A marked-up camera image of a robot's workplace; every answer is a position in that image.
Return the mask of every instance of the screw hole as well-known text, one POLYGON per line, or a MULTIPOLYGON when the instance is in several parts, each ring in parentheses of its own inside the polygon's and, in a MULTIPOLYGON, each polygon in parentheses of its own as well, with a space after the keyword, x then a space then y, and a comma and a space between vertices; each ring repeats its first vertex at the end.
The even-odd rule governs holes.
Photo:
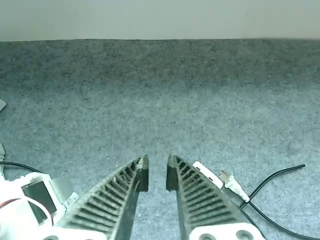
POLYGON ((254 240, 254 236, 246 230, 240 230, 236 233, 238 240, 254 240))
POLYGON ((214 236, 212 236, 211 234, 205 233, 199 237, 199 240, 216 240, 216 238, 214 236))

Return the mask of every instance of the white wall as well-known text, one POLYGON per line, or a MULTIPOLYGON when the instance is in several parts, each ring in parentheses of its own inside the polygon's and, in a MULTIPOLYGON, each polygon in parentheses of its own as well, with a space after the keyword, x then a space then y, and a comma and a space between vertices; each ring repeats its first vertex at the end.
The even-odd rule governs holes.
POLYGON ((320 39, 320 0, 0 0, 0 41, 320 39))

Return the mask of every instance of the power cord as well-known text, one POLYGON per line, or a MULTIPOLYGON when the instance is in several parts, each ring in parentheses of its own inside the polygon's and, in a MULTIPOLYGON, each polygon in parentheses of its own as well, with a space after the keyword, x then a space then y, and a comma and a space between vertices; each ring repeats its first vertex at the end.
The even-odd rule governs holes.
POLYGON ((261 233, 261 235, 264 237, 265 240, 268 240, 266 234, 264 233, 264 231, 262 231, 262 229, 257 225, 257 223, 243 210, 240 209, 242 214, 245 216, 246 219, 248 219, 248 221, 255 226, 261 233))
POLYGON ((296 233, 294 231, 291 231, 289 229, 286 229, 285 227, 279 225, 275 221, 271 220, 268 216, 266 216, 259 208, 257 208, 252 202, 249 202, 249 205, 258 213, 260 214, 265 220, 267 220, 270 224, 275 226, 276 228, 280 229, 281 231, 295 237, 298 239, 305 239, 305 240, 320 240, 320 238, 311 237, 311 236, 305 236, 299 233, 296 233))
MULTIPOLYGON (((284 173, 288 173, 291 172, 293 170, 297 170, 297 169, 301 169, 304 168, 306 165, 305 164, 301 164, 298 166, 294 166, 294 167, 290 167, 290 168, 286 168, 280 171, 277 171, 275 173, 273 173, 272 175, 270 175, 269 177, 267 177, 253 192, 252 194, 250 194, 249 196, 249 200, 245 201, 239 206, 241 210, 243 210, 243 208, 249 204, 258 214, 260 214, 265 220, 267 220, 270 224, 272 224, 273 226, 275 226, 276 228, 280 229, 281 231, 295 237, 295 238, 299 238, 299 239, 305 239, 305 240, 320 240, 320 238, 315 238, 315 237, 310 237, 310 236, 305 236, 296 232, 293 232, 289 229, 286 229, 285 227, 279 225, 278 223, 274 222, 272 219, 270 219, 268 216, 266 216, 259 208, 257 208, 252 202, 251 199, 262 189, 262 187, 264 185, 266 185, 271 179, 273 179, 274 177, 280 175, 280 174, 284 174, 284 173)), ((229 187, 229 189, 231 191, 233 191, 235 194, 239 195, 240 197, 243 197, 245 194, 243 193, 244 191, 242 190, 242 188, 238 187, 238 185, 240 186, 240 184, 235 180, 233 175, 228 175, 227 173, 223 172, 222 175, 220 176, 222 178, 222 180, 227 180, 228 184, 227 186, 236 186, 236 189, 234 191, 234 188, 229 187)))
POLYGON ((253 192, 249 195, 250 200, 249 201, 245 201, 239 207, 241 209, 243 209, 254 198, 254 196, 264 187, 264 185, 266 185, 269 181, 271 181, 276 176, 281 175, 281 174, 285 174, 285 173, 288 173, 288 172, 291 172, 291 171, 294 171, 294 170, 298 170, 298 169, 304 168, 305 166, 306 166, 305 164, 301 164, 301 165, 298 165, 298 166, 282 169, 280 171, 276 171, 275 173, 271 174, 258 187, 256 187, 255 190, 253 190, 253 192))
POLYGON ((28 165, 25 165, 25 164, 22 164, 22 163, 18 163, 18 162, 0 161, 0 165, 16 166, 16 167, 20 167, 20 168, 31 170, 31 171, 36 172, 36 173, 40 173, 40 174, 43 173, 43 172, 33 168, 32 166, 28 166, 28 165))

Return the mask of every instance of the black cable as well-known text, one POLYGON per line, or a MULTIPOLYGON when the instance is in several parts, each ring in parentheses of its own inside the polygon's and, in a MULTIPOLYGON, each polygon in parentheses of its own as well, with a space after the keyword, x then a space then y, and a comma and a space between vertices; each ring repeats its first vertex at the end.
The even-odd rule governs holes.
POLYGON ((0 165, 9 165, 9 166, 16 166, 16 167, 20 167, 20 168, 24 168, 24 169, 28 169, 28 170, 31 170, 33 172, 36 172, 36 173, 40 173, 42 174, 41 171, 33 168, 32 166, 28 166, 28 165, 25 165, 25 164, 22 164, 22 163, 18 163, 18 162, 11 162, 11 161, 0 161, 0 165))
MULTIPOLYGON (((293 170, 297 170, 297 169, 301 169, 304 168, 306 165, 305 164, 301 164, 298 166, 294 166, 294 167, 290 167, 290 168, 286 168, 280 171, 277 171, 273 174, 271 174, 269 177, 267 177, 251 194, 250 194, 250 200, 262 189, 262 187, 264 185, 266 185, 271 179, 273 179, 274 177, 280 175, 280 174, 284 174, 293 170)), ((265 215, 259 208, 257 208, 251 201, 249 202, 244 202, 242 203, 239 207, 242 210, 247 204, 249 204, 258 214, 260 214, 265 220, 267 220, 270 224, 272 224, 273 226, 275 226, 276 228, 280 229, 281 231, 295 237, 295 238, 299 238, 299 239, 305 239, 305 240, 320 240, 320 238, 315 238, 315 237, 310 237, 310 236, 305 236, 296 232, 293 232, 289 229, 286 229, 285 227, 279 225, 278 223, 276 223, 275 221, 273 221, 272 219, 270 219, 267 215, 265 215)))
POLYGON ((299 238, 299 239, 305 239, 305 240, 320 240, 320 238, 315 238, 315 237, 311 237, 311 236, 304 236, 301 235, 299 233, 293 232, 291 230, 288 230, 286 228, 284 228, 283 226, 279 225, 278 223, 274 222, 273 220, 271 220, 268 216, 266 216, 259 208, 257 208, 252 202, 249 202, 249 205, 258 213, 260 214, 265 220, 267 220, 269 223, 271 223, 273 226, 275 226, 276 228, 284 231, 285 233, 294 236, 295 238, 299 238))
POLYGON ((304 168, 305 166, 306 166, 305 164, 301 164, 301 165, 298 165, 298 166, 282 169, 280 171, 277 171, 277 172, 271 174, 250 194, 250 196, 249 196, 250 200, 248 202, 243 202, 239 206, 239 208, 243 209, 252 200, 252 198, 254 198, 254 196, 263 188, 263 186, 266 185, 274 177, 276 177, 276 176, 278 176, 280 174, 284 174, 284 173, 287 173, 287 172, 291 172, 291 171, 294 171, 294 170, 298 170, 298 169, 304 168))
POLYGON ((248 221, 255 226, 261 233, 261 235, 264 237, 265 240, 268 240, 266 234, 264 233, 264 231, 262 231, 262 229, 257 225, 257 223, 243 210, 240 209, 242 214, 245 216, 246 219, 248 219, 248 221))

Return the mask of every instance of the gray carpet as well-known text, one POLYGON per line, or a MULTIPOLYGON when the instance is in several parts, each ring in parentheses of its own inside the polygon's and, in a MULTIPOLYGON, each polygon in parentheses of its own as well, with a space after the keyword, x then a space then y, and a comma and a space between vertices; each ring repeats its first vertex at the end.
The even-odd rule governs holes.
MULTIPOLYGON (((73 40, 0 43, 0 142, 6 160, 84 194, 148 154, 133 240, 179 239, 175 153, 233 173, 268 216, 320 238, 320 41, 73 40)), ((13 180, 26 171, 5 168, 13 180)), ((289 240, 246 207, 270 240, 289 240)))

